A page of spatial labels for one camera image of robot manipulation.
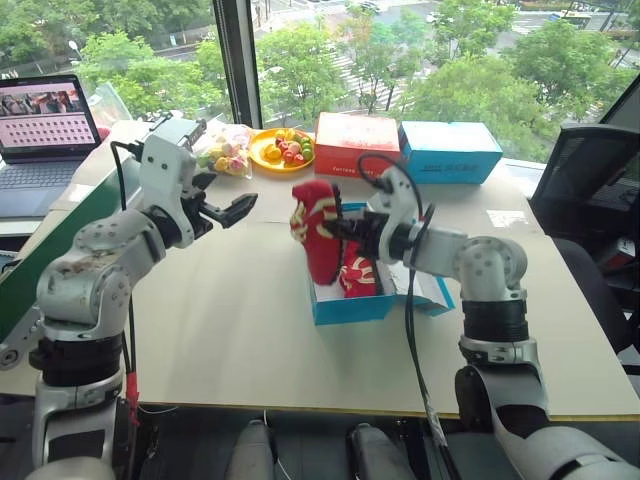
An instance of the robotic arm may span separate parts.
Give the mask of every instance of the robotic arm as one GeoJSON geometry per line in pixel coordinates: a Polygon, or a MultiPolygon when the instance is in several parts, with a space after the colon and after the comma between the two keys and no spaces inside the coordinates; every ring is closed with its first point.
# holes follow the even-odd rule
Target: robotic arm
{"type": "Polygon", "coordinates": [[[70,457],[101,458],[116,470],[126,465],[116,446],[126,445],[129,421],[126,415],[119,418],[117,404],[131,292],[168,248],[186,248],[211,230],[201,214],[227,228],[244,218],[257,198],[243,195],[225,210],[205,203],[204,189],[215,174],[194,175],[191,153],[204,130],[204,124],[168,118],[152,127],[144,144],[125,145],[141,163],[143,208],[82,228],[71,249],[40,277],[43,338],[29,356],[42,371],[33,427],[36,468],[70,457]]]}
{"type": "Polygon", "coordinates": [[[357,241],[363,256],[460,282],[467,366],[456,374],[460,418],[471,431],[493,432],[526,480],[638,479],[640,470],[589,435],[551,426],[535,339],[529,337],[527,257],[512,240],[468,238],[416,219],[416,199],[400,169],[375,181],[378,193],[355,220],[326,227],[357,241]]]}

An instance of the yellow plate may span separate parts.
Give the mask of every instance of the yellow plate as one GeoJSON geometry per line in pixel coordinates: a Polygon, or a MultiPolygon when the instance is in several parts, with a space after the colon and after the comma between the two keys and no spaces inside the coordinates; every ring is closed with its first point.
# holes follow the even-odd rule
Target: yellow plate
{"type": "MultiPolygon", "coordinates": [[[[251,159],[254,162],[256,162],[258,165],[264,168],[267,168],[273,172],[282,172],[282,173],[295,172],[297,170],[301,170],[311,165],[311,163],[313,162],[313,159],[315,158],[315,153],[311,157],[311,160],[307,161],[306,163],[303,163],[302,165],[296,165],[295,167],[285,166],[284,159],[271,163],[266,158],[262,158],[262,155],[260,155],[260,151],[269,144],[271,145],[276,144],[276,132],[278,130],[286,131],[287,129],[272,128],[270,130],[264,130],[263,132],[258,133],[251,139],[251,143],[249,143],[249,156],[251,157],[251,159]]],[[[315,142],[313,141],[313,138],[311,138],[308,134],[300,130],[296,130],[296,133],[301,137],[308,137],[309,139],[311,139],[311,146],[315,148],[315,142]]]]}

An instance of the window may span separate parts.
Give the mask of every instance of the window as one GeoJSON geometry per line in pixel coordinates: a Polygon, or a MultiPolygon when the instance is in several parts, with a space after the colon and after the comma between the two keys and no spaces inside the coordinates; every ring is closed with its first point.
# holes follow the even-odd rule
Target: window
{"type": "Polygon", "coordinates": [[[122,118],[111,87],[133,118],[230,116],[208,0],[0,0],[0,9],[0,75],[73,72],[87,96],[98,93],[98,124],[122,118]]]}
{"type": "Polygon", "coordinates": [[[479,121],[546,162],[561,124],[597,122],[638,75],[640,2],[600,3],[253,0],[263,123],[479,121]]]}
{"type": "Polygon", "coordinates": [[[0,8],[0,75],[74,71],[88,93],[109,82],[134,118],[180,110],[310,131],[321,111],[475,121],[506,157],[538,162],[560,125],[599,121],[640,69],[640,1],[0,0],[0,8]]]}

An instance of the laptop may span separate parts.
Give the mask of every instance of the laptop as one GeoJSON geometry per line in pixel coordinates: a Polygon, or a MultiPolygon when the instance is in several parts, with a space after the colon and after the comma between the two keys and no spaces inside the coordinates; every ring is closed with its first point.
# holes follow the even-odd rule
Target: laptop
{"type": "Polygon", "coordinates": [[[99,144],[75,75],[0,80],[0,218],[45,216],[99,144]]]}

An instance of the chair backrest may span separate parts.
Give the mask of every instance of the chair backrest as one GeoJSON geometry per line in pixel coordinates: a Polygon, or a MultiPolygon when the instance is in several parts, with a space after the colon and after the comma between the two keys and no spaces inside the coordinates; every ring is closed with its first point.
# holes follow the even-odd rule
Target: chair backrest
{"type": "Polygon", "coordinates": [[[562,127],[530,202],[545,233],[590,251],[632,234],[639,153],[638,131],[602,124],[562,127]]]}

